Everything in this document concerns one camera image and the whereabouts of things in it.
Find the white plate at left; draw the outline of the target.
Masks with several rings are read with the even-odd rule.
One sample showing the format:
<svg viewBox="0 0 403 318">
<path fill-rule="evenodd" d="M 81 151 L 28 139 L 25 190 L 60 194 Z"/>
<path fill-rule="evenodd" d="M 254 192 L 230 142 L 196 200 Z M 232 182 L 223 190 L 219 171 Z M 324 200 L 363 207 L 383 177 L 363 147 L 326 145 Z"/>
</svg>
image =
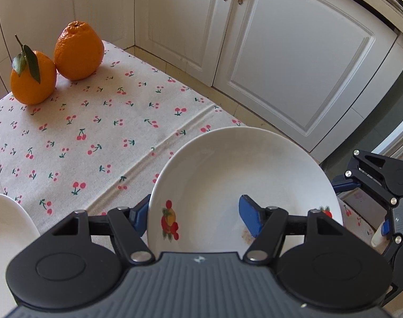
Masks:
<svg viewBox="0 0 403 318">
<path fill-rule="evenodd" d="M 0 317 L 16 307 L 6 282 L 7 266 L 39 236 L 38 229 L 21 205 L 0 194 Z"/>
</svg>

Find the cherry print tablecloth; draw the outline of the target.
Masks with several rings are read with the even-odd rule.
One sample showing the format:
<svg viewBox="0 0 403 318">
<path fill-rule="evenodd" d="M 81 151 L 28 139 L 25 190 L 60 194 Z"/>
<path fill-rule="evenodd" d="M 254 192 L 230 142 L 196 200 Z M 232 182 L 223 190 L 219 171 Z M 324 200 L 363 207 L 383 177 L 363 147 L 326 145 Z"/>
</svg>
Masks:
<svg viewBox="0 0 403 318">
<path fill-rule="evenodd" d="M 0 100 L 0 194 L 40 236 L 75 210 L 105 215 L 151 197 L 168 160 L 206 132 L 246 127 L 220 105 L 106 43 L 88 78 L 58 76 L 43 103 Z M 338 199 L 342 224 L 365 243 L 373 228 Z"/>
</svg>

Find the orange without leaf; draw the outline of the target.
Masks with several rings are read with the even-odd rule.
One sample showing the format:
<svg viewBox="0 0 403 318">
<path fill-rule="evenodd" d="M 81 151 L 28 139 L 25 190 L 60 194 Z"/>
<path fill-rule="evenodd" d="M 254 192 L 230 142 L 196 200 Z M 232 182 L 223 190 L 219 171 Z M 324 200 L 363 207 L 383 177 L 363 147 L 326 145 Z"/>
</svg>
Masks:
<svg viewBox="0 0 403 318">
<path fill-rule="evenodd" d="M 53 61 L 63 77 L 79 81 L 93 74 L 103 57 L 104 44 L 92 27 L 83 21 L 72 21 L 55 44 Z"/>
</svg>

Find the white kitchen cabinets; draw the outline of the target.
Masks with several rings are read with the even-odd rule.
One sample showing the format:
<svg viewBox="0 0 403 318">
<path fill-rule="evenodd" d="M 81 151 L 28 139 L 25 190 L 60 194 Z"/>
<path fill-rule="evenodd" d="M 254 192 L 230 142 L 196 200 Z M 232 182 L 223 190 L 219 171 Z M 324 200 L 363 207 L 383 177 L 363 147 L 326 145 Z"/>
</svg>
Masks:
<svg viewBox="0 0 403 318">
<path fill-rule="evenodd" d="M 220 90 L 318 161 L 403 71 L 403 10 L 390 0 L 0 0 L 0 75 L 15 34 L 52 54 L 74 20 Z"/>
</svg>

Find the orange with green leaf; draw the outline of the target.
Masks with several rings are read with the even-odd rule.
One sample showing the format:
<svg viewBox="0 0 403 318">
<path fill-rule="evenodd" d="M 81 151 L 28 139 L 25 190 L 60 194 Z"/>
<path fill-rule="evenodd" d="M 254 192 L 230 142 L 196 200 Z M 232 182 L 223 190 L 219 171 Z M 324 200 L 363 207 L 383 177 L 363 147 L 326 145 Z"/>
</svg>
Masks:
<svg viewBox="0 0 403 318">
<path fill-rule="evenodd" d="M 57 72 L 54 62 L 43 52 L 32 50 L 15 35 L 20 53 L 12 60 L 10 89 L 20 103 L 38 105 L 55 90 Z"/>
</svg>

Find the white plate with fruit print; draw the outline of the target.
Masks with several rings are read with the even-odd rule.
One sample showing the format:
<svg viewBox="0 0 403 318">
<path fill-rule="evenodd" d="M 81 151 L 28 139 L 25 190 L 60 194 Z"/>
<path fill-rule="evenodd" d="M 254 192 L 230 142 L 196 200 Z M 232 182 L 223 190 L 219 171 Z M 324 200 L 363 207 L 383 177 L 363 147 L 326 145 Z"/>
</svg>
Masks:
<svg viewBox="0 0 403 318">
<path fill-rule="evenodd" d="M 314 159 L 283 136 L 251 127 L 206 132 L 182 146 L 155 183 L 148 208 L 150 250 L 245 253 L 253 241 L 239 200 L 291 215 L 342 212 L 331 183 Z"/>
</svg>

